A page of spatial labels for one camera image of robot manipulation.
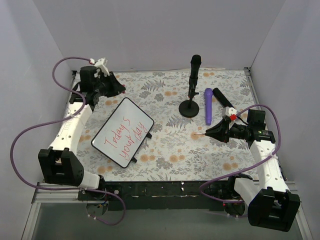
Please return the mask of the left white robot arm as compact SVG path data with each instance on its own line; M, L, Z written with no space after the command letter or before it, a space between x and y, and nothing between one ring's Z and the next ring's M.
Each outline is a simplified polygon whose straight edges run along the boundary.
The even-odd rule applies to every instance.
M100 97L115 97L126 88L118 82L104 63L84 66L79 72L80 81L72 90L66 117L48 149L38 153L44 180L48 184L67 185L89 189L95 200L106 196L101 177L85 171L76 153L82 131L92 115Z

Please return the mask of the small black-framed whiteboard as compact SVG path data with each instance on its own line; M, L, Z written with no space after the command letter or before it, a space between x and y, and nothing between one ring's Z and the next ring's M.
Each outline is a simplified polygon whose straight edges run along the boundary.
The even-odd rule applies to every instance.
M131 99L125 97L98 130L91 146L121 168L136 162L135 154L155 121Z

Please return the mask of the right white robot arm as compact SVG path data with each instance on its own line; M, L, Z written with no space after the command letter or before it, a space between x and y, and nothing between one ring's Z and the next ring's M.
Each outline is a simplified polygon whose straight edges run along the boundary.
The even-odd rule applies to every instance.
M290 192L282 176L276 155L281 143L266 129L265 115L263 110L249 109L247 124L236 124L237 111L227 106L222 111L222 120L206 130L205 136L223 143L234 138L248 144L259 185L238 171L226 186L227 195L232 199L242 198L250 225L288 232L301 201L298 194Z

